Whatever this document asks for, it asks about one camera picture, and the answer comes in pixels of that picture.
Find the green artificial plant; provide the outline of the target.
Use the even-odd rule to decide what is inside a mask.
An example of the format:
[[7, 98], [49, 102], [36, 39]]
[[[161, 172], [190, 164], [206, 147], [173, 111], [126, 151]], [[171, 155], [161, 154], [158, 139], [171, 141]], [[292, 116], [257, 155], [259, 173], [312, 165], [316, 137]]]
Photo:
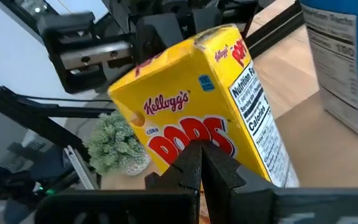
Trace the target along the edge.
[[135, 176], [151, 162], [134, 130], [118, 111], [99, 116], [85, 147], [90, 156], [89, 164], [100, 175]]

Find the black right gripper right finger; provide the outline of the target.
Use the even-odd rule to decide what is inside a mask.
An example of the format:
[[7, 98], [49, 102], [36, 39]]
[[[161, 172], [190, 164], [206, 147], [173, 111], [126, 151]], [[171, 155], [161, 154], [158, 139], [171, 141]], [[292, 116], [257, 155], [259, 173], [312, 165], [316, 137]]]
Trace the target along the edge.
[[358, 188], [279, 188], [202, 141], [212, 224], [358, 224]]

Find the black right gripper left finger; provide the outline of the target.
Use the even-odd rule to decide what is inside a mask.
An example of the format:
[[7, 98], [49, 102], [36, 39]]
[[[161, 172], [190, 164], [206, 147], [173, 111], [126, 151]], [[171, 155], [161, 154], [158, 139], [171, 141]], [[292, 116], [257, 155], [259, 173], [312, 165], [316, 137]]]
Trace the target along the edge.
[[192, 140], [144, 190], [76, 190], [44, 199], [35, 224], [198, 224], [202, 148]]

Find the blue cereal box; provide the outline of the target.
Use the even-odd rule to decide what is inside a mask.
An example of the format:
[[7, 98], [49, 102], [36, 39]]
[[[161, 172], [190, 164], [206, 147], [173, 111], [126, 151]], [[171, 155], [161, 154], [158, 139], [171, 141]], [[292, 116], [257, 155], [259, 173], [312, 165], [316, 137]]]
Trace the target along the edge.
[[300, 0], [323, 108], [358, 134], [358, 0]]

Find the yellow cereal box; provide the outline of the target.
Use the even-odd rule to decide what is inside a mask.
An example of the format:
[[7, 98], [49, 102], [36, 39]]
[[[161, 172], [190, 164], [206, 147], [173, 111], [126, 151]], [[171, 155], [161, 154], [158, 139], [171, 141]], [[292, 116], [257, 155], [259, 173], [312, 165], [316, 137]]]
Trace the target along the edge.
[[108, 93], [161, 172], [192, 140], [201, 139], [278, 187], [299, 185], [234, 25], [168, 48], [113, 83]]

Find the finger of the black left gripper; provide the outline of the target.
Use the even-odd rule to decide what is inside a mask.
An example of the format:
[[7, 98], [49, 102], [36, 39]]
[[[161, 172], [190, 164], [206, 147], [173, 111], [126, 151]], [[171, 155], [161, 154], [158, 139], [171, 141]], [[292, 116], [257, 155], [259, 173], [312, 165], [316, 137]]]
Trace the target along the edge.
[[222, 12], [216, 7], [206, 7], [192, 10], [192, 33], [197, 34], [204, 30], [222, 24]]
[[174, 13], [141, 17], [136, 24], [139, 63], [184, 40]]

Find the silver metal bracket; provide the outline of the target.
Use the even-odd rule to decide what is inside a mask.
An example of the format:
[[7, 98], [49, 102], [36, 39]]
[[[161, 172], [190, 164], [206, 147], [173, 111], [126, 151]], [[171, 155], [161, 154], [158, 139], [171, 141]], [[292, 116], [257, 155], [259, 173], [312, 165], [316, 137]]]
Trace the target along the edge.
[[91, 171], [88, 169], [87, 163], [83, 160], [80, 153], [71, 146], [64, 148], [64, 151], [79, 179], [81, 180], [84, 188], [87, 190], [99, 190], [99, 185], [96, 181], [96, 178], [93, 177]]

